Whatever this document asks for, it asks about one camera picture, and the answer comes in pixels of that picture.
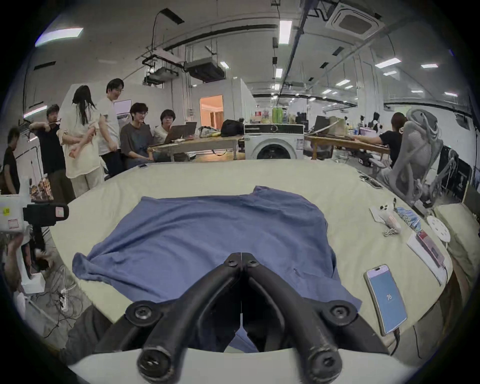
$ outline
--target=white round object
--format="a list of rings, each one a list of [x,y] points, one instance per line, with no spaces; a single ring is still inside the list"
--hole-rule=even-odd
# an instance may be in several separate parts
[[[440,219],[436,218],[435,216],[428,216],[427,223],[441,241],[447,243],[450,242],[450,231],[445,224],[440,221]]]

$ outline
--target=washing machine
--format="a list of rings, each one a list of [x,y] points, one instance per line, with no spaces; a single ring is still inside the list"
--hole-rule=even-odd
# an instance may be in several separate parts
[[[245,124],[245,158],[303,159],[303,124]]]

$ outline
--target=pipe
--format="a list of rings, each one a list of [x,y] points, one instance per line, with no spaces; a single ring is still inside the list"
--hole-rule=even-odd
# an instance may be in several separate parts
[[[300,41],[300,37],[303,34],[303,27],[305,26],[305,22],[307,21],[308,12],[312,8],[313,1],[314,0],[305,0],[305,4],[303,5],[303,10],[300,18],[300,25],[297,29],[297,33],[295,34],[295,38],[293,40],[293,47],[290,53],[290,59],[288,59],[287,70],[284,72],[284,75],[283,75],[283,82],[282,82],[282,87],[280,88],[280,93],[282,93],[283,91],[283,87],[285,86],[285,81],[292,67],[293,59],[295,58],[295,53],[297,52],[297,47]]]

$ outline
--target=person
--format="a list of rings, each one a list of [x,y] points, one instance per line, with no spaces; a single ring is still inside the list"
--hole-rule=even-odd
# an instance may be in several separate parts
[[[98,125],[101,133],[98,140],[98,154],[105,161],[110,177],[114,177],[125,170],[119,148],[120,128],[113,103],[120,97],[123,87],[122,79],[110,80],[107,84],[106,96],[96,105],[100,112]]]
[[[125,167],[133,168],[140,164],[170,161],[168,155],[153,153],[149,148],[154,145],[150,125],[145,124],[148,107],[145,103],[134,103],[130,108],[132,122],[125,125],[120,132],[120,148],[126,156]]]
[[[170,127],[172,126],[173,121],[175,120],[175,112],[171,109],[165,109],[160,115],[160,121],[162,125],[155,127],[154,137],[156,144],[163,144],[167,138],[168,133],[170,132]]]
[[[392,130],[382,133],[380,136],[367,137],[367,136],[353,136],[354,139],[369,143],[369,144],[381,144],[386,145],[390,148],[390,159],[392,164],[383,168],[377,175],[377,180],[379,180],[384,185],[389,185],[388,174],[392,171],[393,166],[395,165],[398,155],[400,154],[400,147],[402,145],[402,133],[401,130],[407,119],[404,114],[401,112],[395,112],[391,119]]]
[[[17,148],[20,131],[17,127],[9,130],[7,136],[7,149],[3,157],[3,176],[7,188],[3,188],[2,195],[18,194],[20,192],[20,179],[18,178],[17,160],[15,160],[14,150]]]
[[[48,122],[33,122],[29,129],[40,141],[43,173],[47,174],[54,202],[69,204],[75,199],[75,192],[65,174],[65,157],[57,136],[60,129],[57,123],[59,110],[59,106],[53,104],[47,109]]]
[[[100,112],[92,101],[90,89],[87,85],[79,86],[57,132],[63,145],[66,175],[72,181],[76,197],[104,180],[96,136],[99,120]]]

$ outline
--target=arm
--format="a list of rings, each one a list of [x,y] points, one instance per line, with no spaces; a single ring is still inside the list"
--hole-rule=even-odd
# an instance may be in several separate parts
[[[362,143],[383,145],[382,139],[380,138],[380,136],[367,137],[367,136],[361,136],[361,135],[354,135],[353,138],[355,140],[361,141]]]
[[[17,191],[13,186],[12,176],[10,174],[10,164],[5,164],[5,167],[3,169],[3,174],[5,175],[5,182],[7,183],[8,190],[12,195],[15,195]]]

